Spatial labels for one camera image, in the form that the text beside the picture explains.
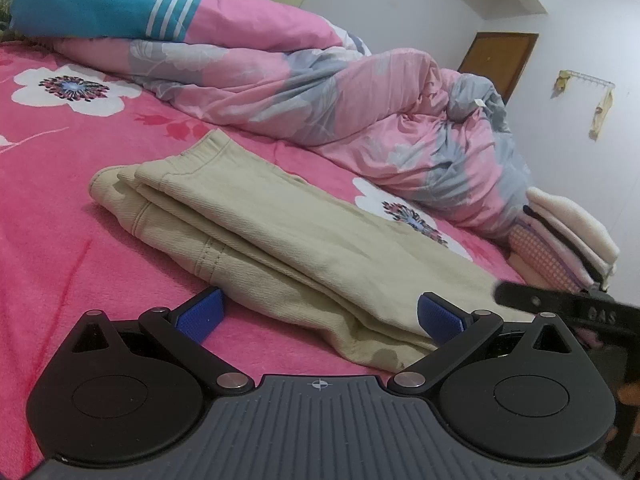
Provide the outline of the beige khaki trousers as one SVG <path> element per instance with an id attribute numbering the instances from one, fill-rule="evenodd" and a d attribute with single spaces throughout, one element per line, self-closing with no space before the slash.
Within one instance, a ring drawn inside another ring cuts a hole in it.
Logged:
<path id="1" fill-rule="evenodd" d="M 466 312 L 496 306 L 494 279 L 468 259 L 220 131 L 176 156 L 103 169 L 89 192 L 184 270 L 360 365 L 397 372 L 434 350 L 416 314 L 424 292 Z"/>

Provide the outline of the stack of folded clothes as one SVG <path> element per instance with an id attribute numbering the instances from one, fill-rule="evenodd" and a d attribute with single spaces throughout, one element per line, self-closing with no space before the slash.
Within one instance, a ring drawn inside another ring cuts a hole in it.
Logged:
<path id="1" fill-rule="evenodd" d="M 606 227 L 582 206 L 540 188 L 509 233 L 509 264 L 526 284 L 564 292 L 606 292 L 620 248 Z"/>

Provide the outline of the pink floral fleece bedsheet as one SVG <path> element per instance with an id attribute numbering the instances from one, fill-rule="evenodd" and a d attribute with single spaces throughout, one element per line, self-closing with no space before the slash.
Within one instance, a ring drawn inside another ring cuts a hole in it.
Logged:
<path id="1" fill-rule="evenodd" d="M 151 93 L 29 44 L 1 48 L 1 471 L 41 460 L 32 386 L 81 315 L 133 320 L 204 283 L 130 236 L 88 192 L 103 168 L 177 154 L 208 131 Z"/>

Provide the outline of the pink grey floral duvet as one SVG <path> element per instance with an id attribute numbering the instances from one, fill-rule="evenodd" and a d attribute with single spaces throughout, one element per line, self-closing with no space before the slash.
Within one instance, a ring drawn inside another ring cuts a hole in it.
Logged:
<path id="1" fill-rule="evenodd" d="M 270 0 L 201 0 L 180 42 L 61 32 L 58 53 L 131 79 L 196 119 L 312 151 L 456 226 L 504 240 L 530 173 L 484 77 L 414 49 L 367 52 Z"/>

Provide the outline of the brown wooden door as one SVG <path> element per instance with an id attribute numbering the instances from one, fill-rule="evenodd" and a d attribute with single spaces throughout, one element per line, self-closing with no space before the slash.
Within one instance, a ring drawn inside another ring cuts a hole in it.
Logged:
<path id="1" fill-rule="evenodd" d="M 507 103 L 532 55 L 538 34 L 478 32 L 458 72 L 489 79 Z"/>

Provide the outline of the blue pink striped pillow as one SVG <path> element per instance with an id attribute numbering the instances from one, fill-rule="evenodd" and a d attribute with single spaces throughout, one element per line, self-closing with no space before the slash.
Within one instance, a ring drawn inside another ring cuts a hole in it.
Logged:
<path id="1" fill-rule="evenodd" d="M 291 52 L 352 46 L 321 16 L 271 0 L 12 0 L 32 38 L 118 38 Z"/>

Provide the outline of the peeling yellow wall tape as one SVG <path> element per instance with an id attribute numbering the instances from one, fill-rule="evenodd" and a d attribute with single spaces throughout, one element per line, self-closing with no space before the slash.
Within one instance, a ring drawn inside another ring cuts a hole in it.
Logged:
<path id="1" fill-rule="evenodd" d="M 559 107 L 562 125 L 575 127 L 591 142 L 597 142 L 613 108 L 615 90 L 613 81 L 579 70 L 560 70 L 551 99 Z"/>

